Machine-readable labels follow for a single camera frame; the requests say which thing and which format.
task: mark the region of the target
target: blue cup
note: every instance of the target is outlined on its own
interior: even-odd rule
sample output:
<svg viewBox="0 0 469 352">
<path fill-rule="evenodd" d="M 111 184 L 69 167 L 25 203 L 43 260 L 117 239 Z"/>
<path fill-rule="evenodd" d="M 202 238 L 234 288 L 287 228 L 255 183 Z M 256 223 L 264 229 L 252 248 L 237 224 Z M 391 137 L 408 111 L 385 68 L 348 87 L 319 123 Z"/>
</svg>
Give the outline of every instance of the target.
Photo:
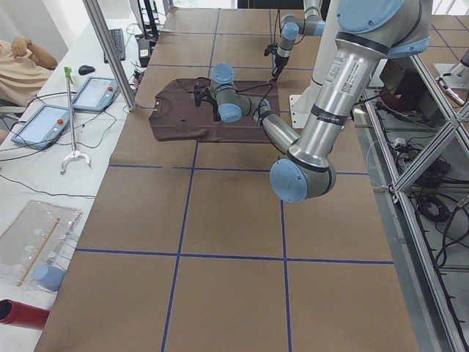
<svg viewBox="0 0 469 352">
<path fill-rule="evenodd" d="M 62 280 L 64 279 L 64 275 L 65 271 L 61 268 L 57 268 L 56 266 L 49 264 L 43 264 L 35 268 L 32 277 L 44 288 L 47 288 L 52 292 L 57 292 Z"/>
</svg>

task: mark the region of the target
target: keyboard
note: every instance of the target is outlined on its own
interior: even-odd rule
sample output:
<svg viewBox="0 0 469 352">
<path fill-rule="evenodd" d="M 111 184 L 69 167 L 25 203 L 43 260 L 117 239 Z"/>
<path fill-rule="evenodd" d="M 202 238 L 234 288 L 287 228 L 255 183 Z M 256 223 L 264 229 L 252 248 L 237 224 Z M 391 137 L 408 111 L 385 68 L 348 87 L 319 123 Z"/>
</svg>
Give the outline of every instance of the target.
<svg viewBox="0 0 469 352">
<path fill-rule="evenodd" d="M 124 32 L 122 28 L 109 29 L 109 34 L 111 35 L 112 41 L 114 42 L 114 47 L 117 50 L 117 55 L 119 56 L 120 61 L 125 60 L 125 44 L 124 44 Z M 107 64 L 108 59 L 104 54 L 104 62 Z"/>
</svg>

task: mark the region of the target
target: human arm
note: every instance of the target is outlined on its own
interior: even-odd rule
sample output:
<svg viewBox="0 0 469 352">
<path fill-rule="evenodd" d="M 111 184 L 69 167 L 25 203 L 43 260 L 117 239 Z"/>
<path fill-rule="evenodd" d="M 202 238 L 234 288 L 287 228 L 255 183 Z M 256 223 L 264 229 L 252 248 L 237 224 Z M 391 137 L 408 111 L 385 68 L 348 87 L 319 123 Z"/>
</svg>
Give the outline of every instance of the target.
<svg viewBox="0 0 469 352">
<path fill-rule="evenodd" d="M 45 68 L 55 68 L 57 66 L 57 60 L 50 55 L 44 48 L 38 44 L 33 43 L 27 37 L 16 37 L 12 43 L 12 52 L 15 57 L 24 57 L 28 54 L 28 51 L 32 52 L 30 59 L 33 60 L 36 65 Z"/>
</svg>

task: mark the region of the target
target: person's hand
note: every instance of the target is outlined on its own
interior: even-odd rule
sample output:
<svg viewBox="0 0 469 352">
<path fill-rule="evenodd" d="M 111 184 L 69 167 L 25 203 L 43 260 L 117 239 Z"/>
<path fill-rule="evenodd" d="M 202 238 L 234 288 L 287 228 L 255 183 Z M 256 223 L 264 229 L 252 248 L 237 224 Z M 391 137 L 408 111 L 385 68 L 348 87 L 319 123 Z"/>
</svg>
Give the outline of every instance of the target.
<svg viewBox="0 0 469 352">
<path fill-rule="evenodd" d="M 28 54 L 27 48 L 31 40 L 26 37 L 16 37 L 12 43 L 12 52 L 15 58 L 24 57 Z"/>
</svg>

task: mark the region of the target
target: green clip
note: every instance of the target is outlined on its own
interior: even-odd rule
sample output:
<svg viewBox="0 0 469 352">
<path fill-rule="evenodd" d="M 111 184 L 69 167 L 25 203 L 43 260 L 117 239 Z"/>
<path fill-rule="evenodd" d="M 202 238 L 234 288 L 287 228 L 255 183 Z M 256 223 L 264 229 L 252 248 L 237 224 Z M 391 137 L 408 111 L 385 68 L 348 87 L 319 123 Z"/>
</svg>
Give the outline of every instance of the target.
<svg viewBox="0 0 469 352">
<path fill-rule="evenodd" d="M 65 70 L 65 77 L 69 78 L 70 79 L 70 83 L 73 84 L 73 80 L 72 80 L 72 68 L 71 67 L 68 67 L 68 66 L 65 66 L 64 67 L 64 70 Z"/>
</svg>

